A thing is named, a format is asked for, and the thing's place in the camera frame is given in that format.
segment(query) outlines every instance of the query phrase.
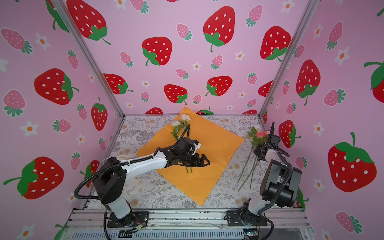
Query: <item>orange paper sheet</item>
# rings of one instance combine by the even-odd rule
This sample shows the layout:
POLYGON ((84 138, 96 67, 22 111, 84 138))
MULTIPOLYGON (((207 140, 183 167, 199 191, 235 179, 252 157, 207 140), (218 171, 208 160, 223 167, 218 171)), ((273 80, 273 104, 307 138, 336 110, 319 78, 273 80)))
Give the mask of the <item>orange paper sheet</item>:
MULTIPOLYGON (((192 173, 190 171, 187 173, 185 167, 181 166, 171 166, 159 169, 157 172, 202 206, 227 167, 233 153, 244 139, 204 119, 188 108, 184 108, 175 120, 180 120, 181 114, 190 116, 190 138, 197 139, 201 143, 201 148, 197 150, 197 153, 205 154, 211 164, 206 167, 193 167, 192 173)), ((171 134, 173 129, 170 124, 165 126, 139 149, 137 155, 142 157, 154 153, 157 147, 172 146, 175 143, 171 134)))

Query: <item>table surface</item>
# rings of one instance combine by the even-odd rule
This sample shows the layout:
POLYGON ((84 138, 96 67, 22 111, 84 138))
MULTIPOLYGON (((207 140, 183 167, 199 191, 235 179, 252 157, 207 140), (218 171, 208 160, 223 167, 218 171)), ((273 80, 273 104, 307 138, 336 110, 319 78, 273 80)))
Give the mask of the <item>table surface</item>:
MULTIPOLYGON (((123 195, 132 208, 238 208, 249 198, 259 196, 260 184, 268 168, 267 162, 260 161, 258 163, 253 173, 252 186, 250 187, 251 177, 249 177, 241 190, 238 191, 252 168, 255 159, 255 155, 252 154, 243 177, 237 183, 251 151, 250 137, 247 131, 250 130, 251 125, 259 123, 258 117, 255 115, 201 116, 244 138, 204 204, 200 206, 153 170, 126 182, 123 195)), ((132 154, 134 157, 134 153, 174 118, 175 115, 127 116, 110 157, 125 154, 132 154)), ((90 200, 86 207, 89 209, 104 208, 98 200, 90 200)))

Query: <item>pink wall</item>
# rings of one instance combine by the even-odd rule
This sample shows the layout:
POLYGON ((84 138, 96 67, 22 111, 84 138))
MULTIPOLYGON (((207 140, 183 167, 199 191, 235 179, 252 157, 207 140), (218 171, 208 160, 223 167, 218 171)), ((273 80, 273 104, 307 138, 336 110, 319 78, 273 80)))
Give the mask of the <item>pink wall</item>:
MULTIPOLYGON (((133 90, 133 92, 126 91, 123 94, 115 95, 127 114, 143 114, 152 108, 160 108, 164 113, 179 113, 184 106, 195 112, 208 110, 210 107, 210 110, 217 114, 244 113, 251 109, 259 111, 265 100, 265 97, 258 93, 259 89, 261 92, 264 85, 269 87, 269 82, 273 80, 280 65, 277 58, 273 60, 264 58, 273 51, 270 47, 283 49, 288 45, 289 36, 284 33, 284 30, 289 35, 294 34, 307 5, 307 0, 284 2, 284 6, 283 1, 267 0, 256 2, 147 0, 143 5, 132 5, 132 1, 126 0, 121 1, 122 5, 117 0, 86 0, 85 2, 87 4, 80 0, 68 0, 67 6, 102 72, 120 76, 115 77, 124 79, 128 84, 128 90, 133 90), (221 10, 217 15, 218 20, 215 20, 215 17, 209 19, 219 9, 221 10), (248 14, 251 19, 257 20, 256 25, 249 23, 248 27, 248 14), (96 25, 97 30, 89 36, 92 31, 90 26, 93 24, 96 25), (271 32, 268 32, 266 40, 270 45, 266 46, 263 41, 264 35, 273 26, 283 29, 273 28, 271 32), (209 37, 211 33, 215 32, 216 27, 218 27, 218 31, 221 31, 219 40, 222 40, 221 44, 225 43, 225 45, 216 46, 220 45, 220 42, 215 42, 213 52, 210 52, 212 44, 207 42, 203 29, 209 37), (184 31, 186 31, 185 33, 191 31, 192 39, 183 34, 184 31), (163 38, 146 40, 154 37, 163 38), (166 42, 167 45, 162 49, 162 53, 160 53, 161 48, 156 47, 156 41, 166 42), (159 66, 154 65, 151 61, 146 66, 148 58, 143 54, 143 44, 148 48, 146 49, 148 55, 150 54, 148 51, 155 52, 155 56, 158 55, 154 62, 158 62, 159 66), (172 51, 170 55, 164 54, 168 51, 172 51), (124 52, 124 61, 121 60, 121 52, 124 52), (218 69, 214 70, 211 67, 213 59, 215 59, 214 62, 221 62, 222 59, 222 64, 217 63, 218 69), (177 69, 180 69, 180 76, 177 74, 177 69), (188 73, 188 79, 183 79, 186 73, 188 73), (251 79, 248 82, 250 73, 256 74, 257 81, 255 81, 255 77, 250 76, 251 79), (229 88, 223 86, 222 89, 218 89, 216 91, 218 96, 213 96, 207 90, 207 82, 211 78, 220 76, 229 76, 231 79, 215 78, 218 86, 221 85, 219 79, 232 81, 232 84, 229 88), (179 90, 188 92, 185 102, 175 103, 177 98, 173 93, 176 94, 175 96, 178 95, 177 93, 180 96, 183 93, 176 91, 174 87, 171 87, 171 93, 166 95, 164 87, 167 84, 179 86, 179 90)), ((113 86, 114 84, 112 84, 112 90, 120 93, 120 89, 113 86)))
POLYGON ((305 213, 317 239, 382 238, 384 95, 383 84, 379 84, 384 75, 382 65, 364 64, 384 60, 384 15, 376 15, 384 5, 378 0, 356 3, 325 0, 319 4, 300 43, 304 52, 291 60, 267 110, 267 127, 275 121, 276 130, 284 137, 281 147, 291 155, 293 165, 303 168, 300 189, 303 200, 309 198, 304 203, 305 213), (342 23, 341 36, 340 24, 333 31, 338 22, 342 23), (330 51, 329 39, 337 41, 330 51), (379 85, 373 91, 371 76, 372 83, 379 85), (314 90, 303 92, 306 83, 318 88, 305 106, 305 95, 314 90), (293 145, 291 124, 296 137, 301 136, 293 145), (351 132, 356 137, 355 148, 351 132))
POLYGON ((99 83, 90 82, 91 70, 71 35, 57 22, 56 30, 53 29, 54 18, 45 1, 6 1, 0 9, 0 22, 0 95, 2 108, 6 108, 0 114, 1 182, 22 177, 1 185, 1 238, 21 239, 25 234, 28 239, 54 239, 61 229, 55 225, 64 225, 72 208, 80 207, 80 200, 70 201, 74 189, 84 179, 80 171, 85 173, 91 161, 101 161, 105 151, 100 148, 99 139, 105 140, 107 148, 118 118, 114 118, 114 109, 99 83), (24 54, 21 47, 31 48, 32 53, 24 54), (71 61, 77 69, 68 60, 70 49, 76 54, 71 61), (54 68, 57 70, 41 75, 54 68), (73 90, 71 101, 68 91, 61 89, 63 73, 79 89, 73 90), (12 89, 17 91, 7 95, 12 89), (43 98, 36 89, 52 101, 43 98), (108 112, 101 131, 96 130, 91 119, 91 109, 99 102, 98 97, 108 112), (79 115, 78 104, 84 105, 86 115, 85 110, 79 115), (12 117, 12 111, 19 116, 12 117), (52 125, 62 119, 70 123, 70 129, 62 121, 57 132, 52 125), (79 134, 85 136, 80 143, 79 134), (80 157, 72 160, 76 152, 80 157))

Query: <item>red strawberry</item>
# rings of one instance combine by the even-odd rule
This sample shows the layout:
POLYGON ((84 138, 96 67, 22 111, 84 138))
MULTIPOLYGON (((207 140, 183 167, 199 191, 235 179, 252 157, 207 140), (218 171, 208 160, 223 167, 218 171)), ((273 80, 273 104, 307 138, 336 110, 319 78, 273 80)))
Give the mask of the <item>red strawberry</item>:
POLYGON ((80 153, 75 152, 71 159, 71 168, 72 170, 76 170, 80 165, 80 153))
POLYGON ((149 12, 149 6, 146 1, 131 0, 131 4, 136 11, 140 11, 142 14, 147 14, 147 12, 149 12))
POLYGON ((212 64, 211 64, 211 68, 213 70, 216 70, 219 68, 219 66, 223 63, 223 56, 221 55, 217 55, 216 57, 214 57, 212 59, 212 64))
POLYGON ((53 6, 51 0, 45 0, 45 3, 46 3, 46 5, 47 5, 48 12, 49 12, 49 13, 51 14, 51 16, 55 19, 55 20, 53 21, 53 24, 52 24, 52 28, 53 28, 53 30, 56 30, 56 29, 55 29, 55 23, 56 23, 56 21, 57 21, 57 24, 59 25, 59 27, 60 27, 61 29, 63 29, 63 30, 66 31, 66 32, 69 32, 69 31, 68 31, 68 28, 65 26, 63 20, 61 19, 59 13, 55 10, 55 7, 53 6))
POLYGON ((343 23, 338 22, 333 27, 332 31, 329 33, 328 42, 327 42, 328 51, 331 51, 337 45, 337 40, 341 38, 342 34, 343 34, 343 23))
POLYGON ((197 112, 197 114, 213 114, 213 112, 211 112, 211 107, 209 107, 208 110, 206 110, 206 109, 200 110, 197 112))
POLYGON ((301 136, 296 137, 296 127, 291 120, 287 120, 280 124, 279 136, 283 141, 283 144, 288 148, 295 144, 295 138, 301 138, 301 136))
POLYGON ((355 231, 357 234, 360 234, 362 232, 362 226, 359 223, 359 220, 357 220, 354 216, 349 216, 345 212, 338 212, 335 215, 335 218, 337 222, 345 228, 345 230, 353 233, 355 231))
POLYGON ((263 6, 261 4, 254 7, 252 10, 249 11, 247 18, 247 25, 248 27, 253 27, 253 25, 256 25, 256 22, 262 17, 263 12, 263 6))
POLYGON ((380 65, 371 76, 371 89, 373 96, 384 103, 384 62, 368 62, 364 64, 364 67, 369 65, 380 65))
POLYGON ((229 87, 232 85, 232 78, 228 76, 214 77, 207 82, 207 94, 211 93, 213 96, 221 96, 226 93, 229 87))
POLYGON ((243 112, 242 114, 257 114, 257 111, 251 109, 251 110, 248 110, 248 111, 246 111, 246 112, 243 112))
POLYGON ((266 97, 268 92, 269 92, 269 89, 271 88, 271 85, 272 85, 272 82, 273 81, 270 81, 264 85, 262 85, 260 88, 259 88, 259 94, 263 97, 266 97))
POLYGON ((193 98, 193 104, 198 105, 201 102, 201 95, 196 95, 193 98))
POLYGON ((189 78, 188 73, 184 69, 178 68, 178 69, 176 69, 176 73, 177 73, 179 78, 182 78, 182 79, 188 79, 189 78))
POLYGON ((3 184, 20 179, 18 192, 26 199, 36 199, 56 188, 63 178, 64 171, 57 163, 48 157, 38 157, 23 168, 21 177, 9 179, 3 184))
POLYGON ((12 48, 20 50, 22 53, 28 55, 33 52, 30 43, 28 41, 24 41, 24 38, 20 33, 7 28, 2 28, 1 34, 12 48))
POLYGON ((257 76, 256 76, 256 73, 250 73, 248 74, 248 80, 247 80, 250 84, 255 84, 256 81, 257 81, 257 76))
POLYGON ((143 92, 141 95, 141 100, 147 102, 149 100, 149 94, 147 92, 143 92))
POLYGON ((55 122, 53 122, 53 130, 55 130, 56 132, 66 132, 68 130, 71 129, 71 124, 65 120, 65 119, 62 119, 62 120, 56 120, 55 122))
POLYGON ((105 141, 103 138, 99 139, 99 144, 100 144, 100 149, 104 151, 105 150, 105 141))
POLYGON ((286 112, 288 114, 292 114, 294 111, 296 111, 296 103, 290 103, 288 104, 288 107, 286 109, 286 112))
POLYGON ((256 104, 256 102, 257 102, 257 99, 256 99, 256 98, 250 100, 250 101, 248 102, 248 104, 247 104, 247 108, 251 108, 251 107, 253 107, 253 106, 256 104))
POLYGON ((345 100, 346 93, 343 89, 339 88, 338 90, 331 90, 324 98, 324 104, 328 106, 335 106, 336 103, 340 104, 345 100))
POLYGON ((227 44, 233 37, 235 31, 235 11, 229 6, 217 10, 204 23, 203 32, 205 40, 220 47, 227 44))
POLYGON ((265 114, 263 116, 264 123, 266 124, 266 121, 268 119, 268 113, 265 111, 265 114))
POLYGON ((71 80, 60 69, 52 68, 35 79, 36 92, 45 99, 54 103, 65 105, 73 97, 71 80))
POLYGON ((104 128, 105 123, 107 121, 108 112, 105 106, 101 104, 100 98, 99 98, 99 102, 95 103, 95 105, 93 105, 91 109, 91 117, 96 129, 98 131, 101 131, 104 128))
POLYGON ((145 114, 163 114, 160 108, 151 108, 145 114))
POLYGON ((166 94, 169 101, 172 103, 182 103, 188 98, 188 92, 185 88, 179 87, 172 84, 167 84, 164 86, 164 93, 166 94))
POLYGON ((128 90, 127 82, 124 80, 124 78, 120 77, 119 75, 107 73, 103 73, 103 75, 114 94, 124 94, 127 91, 133 92, 133 90, 128 90))
POLYGON ((293 53, 294 58, 299 58, 304 53, 304 46, 300 45, 296 48, 295 52, 293 53))
POLYGON ((107 36, 107 23, 96 9, 82 0, 67 0, 67 8, 81 35, 95 41, 107 36))
POLYGON ((304 200, 304 196, 303 196, 303 193, 301 192, 300 188, 298 189, 297 191, 297 194, 296 194, 296 200, 295 200, 295 203, 297 205, 298 208, 303 208, 303 211, 305 211, 305 203, 304 202, 308 202, 310 199, 307 198, 306 200, 304 200))
POLYGON ((22 94, 17 90, 10 90, 3 98, 3 102, 6 105, 4 111, 11 117, 19 117, 24 113, 22 110, 25 108, 25 100, 22 94))
POLYGON ((307 159, 305 157, 298 157, 296 159, 296 166, 300 169, 306 168, 308 166, 307 159))
POLYGON ((77 69, 79 62, 77 61, 76 54, 74 53, 74 51, 72 51, 72 49, 69 49, 68 55, 68 62, 73 67, 73 69, 77 69))
POLYGON ((320 83, 320 71, 312 60, 306 60, 301 66, 296 82, 296 92, 301 98, 306 98, 304 106, 307 105, 308 96, 314 94, 320 83))
POLYGON ((172 43, 164 36, 145 39, 142 48, 144 56, 148 58, 145 63, 146 66, 148 66, 148 61, 151 61, 154 65, 165 65, 172 53, 172 43))
POLYGON ((260 49, 262 59, 273 60, 283 55, 291 42, 291 35, 279 26, 273 26, 264 35, 260 49))
MULTIPOLYGON (((81 174, 84 174, 84 180, 86 178, 88 178, 89 176, 91 176, 92 174, 94 174, 96 171, 97 171, 97 168, 99 168, 99 164, 100 162, 97 161, 97 160, 93 160, 90 164, 88 164, 87 168, 85 169, 85 173, 83 173, 81 170, 80 170, 80 173, 81 174)), ((87 183, 87 188, 89 188, 91 186, 91 183, 92 183, 92 180, 90 180, 88 183, 87 183)))
POLYGON ((283 95, 284 95, 284 96, 287 95, 287 93, 288 93, 288 89, 289 89, 289 81, 288 81, 288 79, 287 79, 287 80, 285 80, 285 82, 284 82, 284 87, 283 87, 283 95))
POLYGON ((132 58, 128 54, 126 54, 125 52, 120 53, 120 59, 122 62, 125 63, 126 66, 133 67, 132 58))
POLYGON ((184 24, 178 24, 176 26, 177 34, 179 37, 184 38, 184 40, 189 41, 192 39, 192 32, 184 24))
POLYGON ((87 119, 87 109, 84 108, 84 105, 79 103, 79 105, 77 105, 77 111, 79 111, 79 117, 81 117, 82 120, 87 119))
POLYGON ((368 153, 353 145, 341 142, 328 152, 328 165, 336 187, 344 192, 356 191, 370 184, 376 177, 376 167, 368 153))

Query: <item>pink wallpaper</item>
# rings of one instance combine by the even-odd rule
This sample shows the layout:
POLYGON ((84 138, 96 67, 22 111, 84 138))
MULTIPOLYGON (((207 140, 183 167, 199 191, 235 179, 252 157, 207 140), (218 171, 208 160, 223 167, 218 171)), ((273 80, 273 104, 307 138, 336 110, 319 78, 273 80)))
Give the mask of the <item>pink wallpaper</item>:
POLYGON ((126 114, 228 114, 260 110, 307 0, 66 3, 126 114))
POLYGON ((320 2, 267 110, 317 239, 382 239, 383 7, 320 2))
POLYGON ((119 119, 49 2, 6 1, 0 29, 1 238, 53 240, 119 119))

